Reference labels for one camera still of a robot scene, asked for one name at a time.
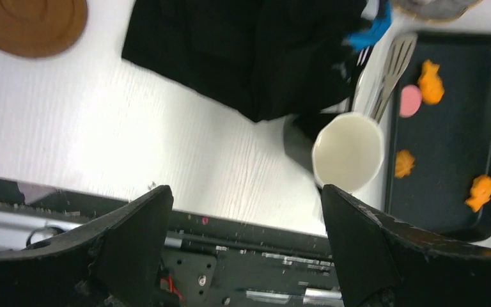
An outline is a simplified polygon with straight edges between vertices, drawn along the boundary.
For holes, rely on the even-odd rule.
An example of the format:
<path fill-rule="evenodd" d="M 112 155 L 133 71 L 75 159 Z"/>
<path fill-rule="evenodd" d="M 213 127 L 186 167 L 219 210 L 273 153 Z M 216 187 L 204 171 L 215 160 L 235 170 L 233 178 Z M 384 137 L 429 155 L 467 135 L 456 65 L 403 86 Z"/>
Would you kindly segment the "three-tier glass cake stand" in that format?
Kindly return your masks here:
<path fill-rule="evenodd" d="M 481 0 L 394 0 L 391 4 L 408 16 L 427 22 L 452 22 Z"/>

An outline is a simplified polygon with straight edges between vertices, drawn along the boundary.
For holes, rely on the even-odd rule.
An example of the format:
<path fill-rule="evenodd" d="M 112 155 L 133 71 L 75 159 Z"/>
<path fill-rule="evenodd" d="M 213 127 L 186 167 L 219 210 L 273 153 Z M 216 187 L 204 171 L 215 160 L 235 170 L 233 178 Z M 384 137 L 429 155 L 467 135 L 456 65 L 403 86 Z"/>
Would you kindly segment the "brown round saucer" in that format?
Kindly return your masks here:
<path fill-rule="evenodd" d="M 0 0 L 0 51 L 46 58 L 72 47 L 88 20 L 85 0 Z"/>

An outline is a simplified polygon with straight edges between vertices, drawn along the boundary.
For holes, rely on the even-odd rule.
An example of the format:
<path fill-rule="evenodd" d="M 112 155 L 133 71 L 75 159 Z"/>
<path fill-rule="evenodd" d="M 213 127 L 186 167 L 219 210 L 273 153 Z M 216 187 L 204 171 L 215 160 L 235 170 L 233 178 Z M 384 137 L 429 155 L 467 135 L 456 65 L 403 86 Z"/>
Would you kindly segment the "metal serving tongs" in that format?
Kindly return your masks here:
<path fill-rule="evenodd" d="M 378 78 L 378 85 L 371 91 L 370 118 L 380 123 L 384 111 L 391 98 L 392 92 L 407 69 L 417 45 L 417 33 L 404 33 L 398 35 L 391 43 L 384 61 L 382 73 Z"/>

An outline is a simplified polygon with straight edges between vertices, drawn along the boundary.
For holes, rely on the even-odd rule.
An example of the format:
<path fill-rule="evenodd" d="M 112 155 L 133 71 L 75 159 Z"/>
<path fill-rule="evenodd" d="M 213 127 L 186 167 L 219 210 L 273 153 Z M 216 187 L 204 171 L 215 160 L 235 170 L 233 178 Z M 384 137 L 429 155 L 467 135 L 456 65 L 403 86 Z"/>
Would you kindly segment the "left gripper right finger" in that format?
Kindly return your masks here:
<path fill-rule="evenodd" d="M 491 248 L 422 230 L 334 185 L 321 199 L 345 306 L 491 306 Z"/>

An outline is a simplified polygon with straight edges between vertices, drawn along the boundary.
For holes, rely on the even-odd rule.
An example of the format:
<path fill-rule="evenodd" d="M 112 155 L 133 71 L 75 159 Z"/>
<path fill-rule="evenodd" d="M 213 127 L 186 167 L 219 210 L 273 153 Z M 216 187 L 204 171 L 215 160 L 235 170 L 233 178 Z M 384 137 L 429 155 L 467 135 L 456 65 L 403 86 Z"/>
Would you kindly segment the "black mug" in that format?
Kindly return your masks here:
<path fill-rule="evenodd" d="M 360 112 L 318 113 L 285 122 L 284 150 L 317 188 L 335 185 L 352 194 L 379 173 L 386 152 L 379 121 Z"/>

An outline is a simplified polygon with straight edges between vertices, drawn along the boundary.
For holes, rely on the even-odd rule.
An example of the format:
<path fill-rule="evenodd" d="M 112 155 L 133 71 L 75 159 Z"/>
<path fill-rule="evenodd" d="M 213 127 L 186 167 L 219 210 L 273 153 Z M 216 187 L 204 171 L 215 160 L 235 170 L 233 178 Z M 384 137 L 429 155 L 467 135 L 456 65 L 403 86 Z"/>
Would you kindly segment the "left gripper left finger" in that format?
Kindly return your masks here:
<path fill-rule="evenodd" d="M 167 185 L 25 249 L 0 251 L 0 306 L 159 306 L 160 259 L 173 194 Z"/>

